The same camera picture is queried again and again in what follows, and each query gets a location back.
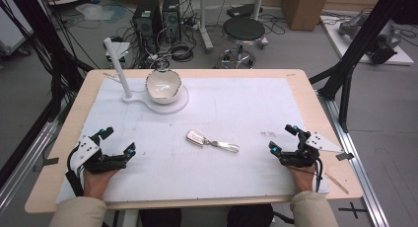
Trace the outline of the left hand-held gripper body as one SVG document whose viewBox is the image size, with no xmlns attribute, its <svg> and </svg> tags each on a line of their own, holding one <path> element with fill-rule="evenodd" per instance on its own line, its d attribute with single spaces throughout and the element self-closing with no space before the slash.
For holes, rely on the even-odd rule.
<svg viewBox="0 0 418 227">
<path fill-rule="evenodd" d="M 76 171 L 84 167 L 92 174 L 100 174 L 113 170 L 125 169 L 127 161 L 124 155 L 107 156 L 102 152 L 99 135 L 84 135 L 79 141 L 76 151 L 69 160 L 69 169 Z"/>
</svg>

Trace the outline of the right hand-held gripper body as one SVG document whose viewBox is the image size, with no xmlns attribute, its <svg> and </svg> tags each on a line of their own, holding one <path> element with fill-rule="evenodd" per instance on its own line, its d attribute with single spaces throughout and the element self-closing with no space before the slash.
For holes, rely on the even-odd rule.
<svg viewBox="0 0 418 227">
<path fill-rule="evenodd" d="M 310 167 L 319 159 L 320 151 L 335 153 L 343 151 L 339 145 L 318 132 L 297 131 L 294 135 L 299 139 L 297 149 L 293 152 L 281 151 L 279 153 L 279 162 L 284 166 Z"/>
</svg>

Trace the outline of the silver car key with strap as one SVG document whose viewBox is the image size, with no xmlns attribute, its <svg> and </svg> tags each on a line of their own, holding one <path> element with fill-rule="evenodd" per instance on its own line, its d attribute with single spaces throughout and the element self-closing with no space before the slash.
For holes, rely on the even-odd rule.
<svg viewBox="0 0 418 227">
<path fill-rule="evenodd" d="M 240 151 L 239 145 L 228 142 L 209 140 L 205 135 L 193 129 L 187 132 L 186 140 L 200 147 L 210 145 L 233 153 L 238 153 Z"/>
</svg>

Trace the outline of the white ceramic bowl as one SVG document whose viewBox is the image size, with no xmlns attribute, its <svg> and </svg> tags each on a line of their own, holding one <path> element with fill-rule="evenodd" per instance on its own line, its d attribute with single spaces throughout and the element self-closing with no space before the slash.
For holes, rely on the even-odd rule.
<svg viewBox="0 0 418 227">
<path fill-rule="evenodd" d="M 154 70 L 147 76 L 145 88 L 153 102 L 167 105 L 178 99 L 182 83 L 172 70 Z"/>
</svg>

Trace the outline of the person's right hand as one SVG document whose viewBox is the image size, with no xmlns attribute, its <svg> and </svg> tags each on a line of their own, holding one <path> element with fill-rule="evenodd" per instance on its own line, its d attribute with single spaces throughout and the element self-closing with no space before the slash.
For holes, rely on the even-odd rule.
<svg viewBox="0 0 418 227">
<path fill-rule="evenodd" d="M 288 166 L 288 169 L 292 175 L 296 192 L 313 190 L 315 165 L 303 168 Z"/>
</svg>

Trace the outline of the person's left hand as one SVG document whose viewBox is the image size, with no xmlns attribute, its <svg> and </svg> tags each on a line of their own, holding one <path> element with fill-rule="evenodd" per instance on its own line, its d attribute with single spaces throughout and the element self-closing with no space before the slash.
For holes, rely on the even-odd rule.
<svg viewBox="0 0 418 227">
<path fill-rule="evenodd" d="M 96 199 L 102 199 L 110 179 L 117 173 L 117 170 L 92 174 L 84 171 L 84 192 L 83 195 Z"/>
</svg>

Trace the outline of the thin wooden stick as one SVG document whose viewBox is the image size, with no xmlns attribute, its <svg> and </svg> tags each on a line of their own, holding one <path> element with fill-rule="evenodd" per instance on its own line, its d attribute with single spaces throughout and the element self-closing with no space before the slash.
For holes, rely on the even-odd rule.
<svg viewBox="0 0 418 227">
<path fill-rule="evenodd" d="M 334 176 L 332 176 L 330 173 L 326 172 L 325 175 L 338 187 L 340 188 L 344 193 L 349 194 L 350 191 L 346 187 L 345 183 L 343 181 L 340 181 L 336 179 Z"/>
</svg>

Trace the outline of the white stand with pole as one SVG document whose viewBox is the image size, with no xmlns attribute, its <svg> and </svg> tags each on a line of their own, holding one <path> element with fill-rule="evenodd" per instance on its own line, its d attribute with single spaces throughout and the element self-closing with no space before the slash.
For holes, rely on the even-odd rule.
<svg viewBox="0 0 418 227">
<path fill-rule="evenodd" d="M 141 103 L 144 104 L 150 111 L 156 114 L 175 114 L 183 110 L 189 101 L 188 91 L 183 85 L 182 81 L 182 89 L 180 90 L 180 94 L 178 99 L 167 105 L 157 104 L 153 102 L 148 95 L 146 88 L 144 86 L 144 90 L 140 92 L 136 92 L 130 89 L 126 76 L 120 66 L 119 60 L 116 57 L 116 54 L 111 49 L 111 39 L 105 38 L 104 45 L 105 48 L 110 56 L 110 60 L 116 70 L 117 79 L 116 81 L 122 85 L 124 93 L 121 96 L 121 100 L 125 104 L 134 104 L 134 103 Z"/>
</svg>

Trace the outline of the white table mat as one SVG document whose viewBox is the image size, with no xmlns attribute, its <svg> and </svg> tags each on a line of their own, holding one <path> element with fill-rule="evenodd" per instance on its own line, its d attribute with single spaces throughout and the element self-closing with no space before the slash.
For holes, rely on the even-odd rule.
<svg viewBox="0 0 418 227">
<path fill-rule="evenodd" d="M 197 200 L 290 195 L 288 170 L 268 144 L 294 151 L 298 139 L 287 124 L 304 127 L 290 84 L 283 78 L 186 78 L 187 106 L 157 114 L 143 104 L 125 104 L 122 88 L 106 79 L 83 127 L 83 134 L 113 128 L 102 141 L 108 155 L 132 142 L 135 156 L 110 181 L 104 200 Z M 189 130 L 209 140 L 240 146 L 238 153 L 186 140 Z"/>
</svg>

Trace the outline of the brown cardboard box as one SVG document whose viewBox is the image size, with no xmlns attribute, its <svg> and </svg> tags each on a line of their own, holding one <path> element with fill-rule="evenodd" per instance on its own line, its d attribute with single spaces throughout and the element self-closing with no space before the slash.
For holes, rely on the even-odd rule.
<svg viewBox="0 0 418 227">
<path fill-rule="evenodd" d="M 282 0 L 282 12 L 293 31 L 313 31 L 326 0 Z"/>
</svg>

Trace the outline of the black computer tower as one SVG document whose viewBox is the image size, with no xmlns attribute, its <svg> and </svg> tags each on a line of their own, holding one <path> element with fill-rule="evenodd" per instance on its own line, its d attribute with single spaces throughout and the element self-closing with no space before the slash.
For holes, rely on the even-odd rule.
<svg viewBox="0 0 418 227">
<path fill-rule="evenodd" d="M 164 0 L 162 14 L 166 29 L 166 42 L 180 40 L 179 0 Z"/>
<path fill-rule="evenodd" d="M 159 0 L 140 0 L 132 21 L 140 48 L 158 53 L 163 29 Z"/>
</svg>

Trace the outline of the grey machine on board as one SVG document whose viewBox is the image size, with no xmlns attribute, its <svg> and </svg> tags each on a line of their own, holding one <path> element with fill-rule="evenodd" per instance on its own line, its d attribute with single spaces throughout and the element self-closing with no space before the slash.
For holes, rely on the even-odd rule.
<svg viewBox="0 0 418 227">
<path fill-rule="evenodd" d="M 369 13 L 359 13 L 351 20 L 341 23 L 338 33 L 341 36 L 348 36 L 350 39 L 353 39 L 366 23 L 368 17 Z M 373 63 L 384 64 L 396 54 L 394 48 L 399 44 L 400 31 L 396 30 L 390 23 L 386 23 L 377 37 L 373 40 L 372 45 L 366 51 L 366 55 Z"/>
</svg>

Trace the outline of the white desk leg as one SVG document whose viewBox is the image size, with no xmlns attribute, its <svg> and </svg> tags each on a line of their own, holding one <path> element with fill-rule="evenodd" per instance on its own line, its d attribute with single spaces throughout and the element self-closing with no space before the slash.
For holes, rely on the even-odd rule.
<svg viewBox="0 0 418 227">
<path fill-rule="evenodd" d="M 202 41 L 204 43 L 205 52 L 209 54 L 213 51 L 213 43 L 206 29 L 206 1 L 199 0 L 199 6 L 200 6 L 200 20 L 197 26 L 198 26 L 198 30 L 200 32 Z"/>
<path fill-rule="evenodd" d="M 261 3 L 262 3 L 262 0 L 254 0 L 254 8 L 253 8 L 253 12 L 252 12 L 252 18 L 255 21 L 258 20 L 260 9 L 261 9 Z M 267 38 L 263 38 L 259 43 L 259 47 L 261 49 L 264 49 L 267 45 L 268 45 Z"/>
</svg>

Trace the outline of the aluminium rail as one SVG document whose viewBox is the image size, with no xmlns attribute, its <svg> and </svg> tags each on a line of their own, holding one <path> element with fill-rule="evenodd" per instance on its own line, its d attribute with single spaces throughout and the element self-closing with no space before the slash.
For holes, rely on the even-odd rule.
<svg viewBox="0 0 418 227">
<path fill-rule="evenodd" d="M 352 154 L 353 158 L 349 159 L 354 174 L 356 175 L 360 186 L 362 187 L 363 195 L 362 199 L 365 202 L 367 213 L 369 214 L 374 227 L 389 227 L 386 216 L 383 212 L 378 197 L 375 194 L 373 186 L 369 180 L 366 170 L 362 164 L 360 156 L 356 150 L 355 144 L 349 134 L 345 132 L 343 126 L 338 122 L 339 108 L 334 101 L 327 101 L 316 93 L 319 102 L 321 103 L 325 113 L 328 116 L 328 120 L 336 134 L 339 143 L 345 153 Z"/>
<path fill-rule="evenodd" d="M 23 140 L 22 156 L 0 189 L 0 217 L 6 212 L 43 150 L 52 141 L 52 136 L 56 133 L 58 125 L 58 121 L 48 121 L 30 132 L 28 139 Z"/>
</svg>

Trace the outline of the black metal frame post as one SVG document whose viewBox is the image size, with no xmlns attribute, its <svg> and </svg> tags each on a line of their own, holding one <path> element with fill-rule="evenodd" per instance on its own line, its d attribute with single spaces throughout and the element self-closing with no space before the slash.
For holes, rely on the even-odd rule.
<svg viewBox="0 0 418 227">
<path fill-rule="evenodd" d="M 31 36 L 5 1 L 0 0 L 0 8 L 30 43 L 41 64 L 51 76 L 51 101 L 47 108 L 49 117 L 54 118 L 61 111 L 62 99 L 65 96 L 75 96 L 81 89 L 84 82 L 82 71 L 90 72 L 93 67 L 78 59 L 64 46 L 38 0 L 12 1 L 34 31 Z"/>
<path fill-rule="evenodd" d="M 348 132 L 347 114 L 354 69 L 378 33 L 404 2 L 405 0 L 379 0 L 342 58 L 329 69 L 309 79 L 311 84 L 327 79 L 325 85 L 318 90 L 319 95 L 327 101 L 334 101 L 336 93 L 342 90 L 337 121 L 345 133 Z"/>
</svg>

